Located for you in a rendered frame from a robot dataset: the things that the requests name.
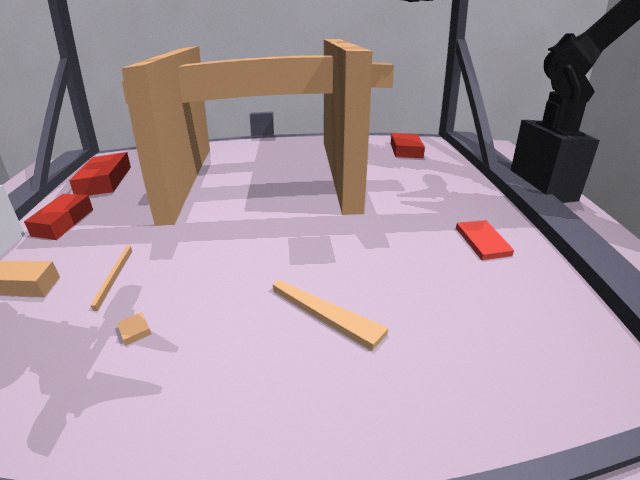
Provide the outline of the tan wooden stick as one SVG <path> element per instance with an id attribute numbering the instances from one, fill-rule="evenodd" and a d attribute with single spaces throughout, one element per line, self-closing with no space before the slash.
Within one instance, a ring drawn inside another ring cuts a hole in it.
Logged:
<path id="1" fill-rule="evenodd" d="M 115 282 L 116 278 L 118 277 L 120 271 L 122 270 L 123 266 L 125 265 L 131 253 L 132 253 L 131 246 L 126 246 L 123 253 L 119 257 L 118 261 L 116 262 L 113 269 L 111 270 L 108 277 L 106 278 L 105 282 L 103 283 L 102 287 L 100 288 L 99 292 L 97 293 L 96 297 L 94 298 L 93 302 L 91 303 L 91 307 L 93 311 L 99 310 L 100 306 L 102 305 L 109 290 L 111 289 L 113 283 Z"/>

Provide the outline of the tan wooden wedge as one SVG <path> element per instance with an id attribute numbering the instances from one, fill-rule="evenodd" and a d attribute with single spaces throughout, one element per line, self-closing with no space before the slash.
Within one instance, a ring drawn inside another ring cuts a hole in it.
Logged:
<path id="1" fill-rule="evenodd" d="M 388 327 L 320 299 L 283 281 L 273 291 L 312 316 L 373 351 L 387 336 Z"/>

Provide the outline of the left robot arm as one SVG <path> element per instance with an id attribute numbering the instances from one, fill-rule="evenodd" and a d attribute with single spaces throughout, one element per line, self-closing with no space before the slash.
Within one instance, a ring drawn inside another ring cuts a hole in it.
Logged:
<path id="1" fill-rule="evenodd" d="M 566 33 L 548 48 L 544 72 L 555 91 L 549 94 L 543 120 L 536 124 L 563 136 L 585 136 L 579 129 L 594 94 L 585 75 L 602 51 L 639 20 L 640 0 L 621 0 L 581 35 Z"/>

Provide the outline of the tan wooden block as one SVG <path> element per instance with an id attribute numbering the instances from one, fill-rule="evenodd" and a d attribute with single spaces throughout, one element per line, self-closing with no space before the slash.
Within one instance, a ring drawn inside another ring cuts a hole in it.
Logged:
<path id="1" fill-rule="evenodd" d="M 0 261 L 0 295 L 45 297 L 59 278 L 53 261 Z"/>
<path id="2" fill-rule="evenodd" d="M 126 346 L 152 334 L 142 312 L 117 324 Z"/>

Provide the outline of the tan wooden rail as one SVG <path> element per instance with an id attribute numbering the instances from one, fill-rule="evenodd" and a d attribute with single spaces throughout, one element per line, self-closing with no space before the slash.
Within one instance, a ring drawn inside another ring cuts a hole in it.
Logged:
<path id="1" fill-rule="evenodd" d="M 288 94 L 333 93 L 332 56 L 284 56 L 178 67 L 182 103 Z M 372 62 L 371 88 L 393 88 L 394 65 Z"/>

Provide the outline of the tan wooden end board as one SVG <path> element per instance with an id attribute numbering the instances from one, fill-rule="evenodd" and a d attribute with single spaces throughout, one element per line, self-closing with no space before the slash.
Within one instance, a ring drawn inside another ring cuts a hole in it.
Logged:
<path id="1" fill-rule="evenodd" d="M 178 72 L 201 63 L 199 46 L 182 49 L 122 68 L 155 226 L 175 225 L 210 151 L 205 101 L 182 103 Z"/>
<path id="2" fill-rule="evenodd" d="M 330 41 L 330 42 L 328 42 Z M 372 51 L 324 39 L 333 57 L 333 93 L 324 94 L 324 146 L 342 215 L 364 214 Z"/>

